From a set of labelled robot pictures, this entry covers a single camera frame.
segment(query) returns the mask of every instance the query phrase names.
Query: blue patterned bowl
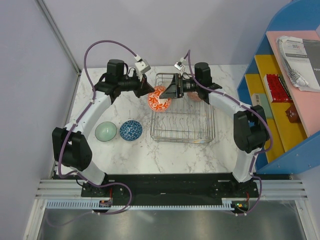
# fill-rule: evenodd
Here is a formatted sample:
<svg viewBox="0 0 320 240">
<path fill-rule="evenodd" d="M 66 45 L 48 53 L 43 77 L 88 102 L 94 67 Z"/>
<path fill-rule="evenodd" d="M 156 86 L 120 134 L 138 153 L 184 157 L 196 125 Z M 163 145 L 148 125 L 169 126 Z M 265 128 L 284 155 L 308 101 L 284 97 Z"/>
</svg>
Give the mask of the blue patterned bowl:
<svg viewBox="0 0 320 240">
<path fill-rule="evenodd" d="M 120 127 L 120 136 L 126 141 L 134 141 L 142 134 L 142 126 L 135 120 L 126 121 Z"/>
</svg>

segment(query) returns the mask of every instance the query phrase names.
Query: dish drying rack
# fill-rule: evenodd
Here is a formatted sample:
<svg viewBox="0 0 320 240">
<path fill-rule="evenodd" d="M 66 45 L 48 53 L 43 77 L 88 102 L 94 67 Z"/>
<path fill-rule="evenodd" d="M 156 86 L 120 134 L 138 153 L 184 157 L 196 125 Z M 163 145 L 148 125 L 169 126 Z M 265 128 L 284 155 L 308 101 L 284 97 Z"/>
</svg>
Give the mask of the dish drying rack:
<svg viewBox="0 0 320 240">
<path fill-rule="evenodd" d="M 166 88 L 174 73 L 158 73 L 155 85 Z M 215 138 L 214 109 L 204 101 L 191 100 L 187 94 L 172 99 L 164 112 L 152 111 L 150 135 L 153 140 L 171 143 L 209 143 Z"/>
</svg>

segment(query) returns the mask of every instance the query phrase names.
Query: light purple wall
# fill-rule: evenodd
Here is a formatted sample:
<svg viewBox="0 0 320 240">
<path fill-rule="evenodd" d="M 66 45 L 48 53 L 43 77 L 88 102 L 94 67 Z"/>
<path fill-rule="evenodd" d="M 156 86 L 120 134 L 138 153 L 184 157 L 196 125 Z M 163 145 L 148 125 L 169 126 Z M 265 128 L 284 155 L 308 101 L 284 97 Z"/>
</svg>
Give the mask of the light purple wall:
<svg viewBox="0 0 320 240">
<path fill-rule="evenodd" d="M 34 0 L 0 4 L 0 239 L 22 239 L 76 73 Z"/>
<path fill-rule="evenodd" d="M 116 40 L 153 66 L 173 65 L 191 49 L 193 63 L 249 64 L 275 13 L 290 0 L 44 0 L 83 67 L 93 42 Z M 88 66 L 133 58 L 119 46 L 92 49 Z"/>
</svg>

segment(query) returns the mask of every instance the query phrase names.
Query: light green bowl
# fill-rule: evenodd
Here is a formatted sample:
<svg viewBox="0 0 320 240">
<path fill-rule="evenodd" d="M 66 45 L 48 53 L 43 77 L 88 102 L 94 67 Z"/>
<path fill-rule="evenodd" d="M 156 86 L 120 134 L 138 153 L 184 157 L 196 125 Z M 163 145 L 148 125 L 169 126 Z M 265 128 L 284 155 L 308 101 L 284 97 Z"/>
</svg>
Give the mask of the light green bowl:
<svg viewBox="0 0 320 240">
<path fill-rule="evenodd" d="M 105 121 L 95 129 L 95 137 L 101 142 L 108 142 L 117 134 L 117 127 L 113 122 Z"/>
</svg>

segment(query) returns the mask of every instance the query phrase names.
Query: gray floor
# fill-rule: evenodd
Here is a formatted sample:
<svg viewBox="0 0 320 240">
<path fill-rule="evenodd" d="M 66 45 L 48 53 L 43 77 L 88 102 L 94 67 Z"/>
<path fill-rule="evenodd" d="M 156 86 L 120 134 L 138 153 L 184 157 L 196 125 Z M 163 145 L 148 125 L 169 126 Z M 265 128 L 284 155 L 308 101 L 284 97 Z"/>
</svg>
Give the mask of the gray floor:
<svg viewBox="0 0 320 240">
<path fill-rule="evenodd" d="M 47 209 L 53 224 L 88 210 Z M 142 211 L 86 215 L 64 227 L 42 223 L 39 240 L 305 240 L 294 202 L 262 201 L 248 216 L 219 211 Z"/>
</svg>

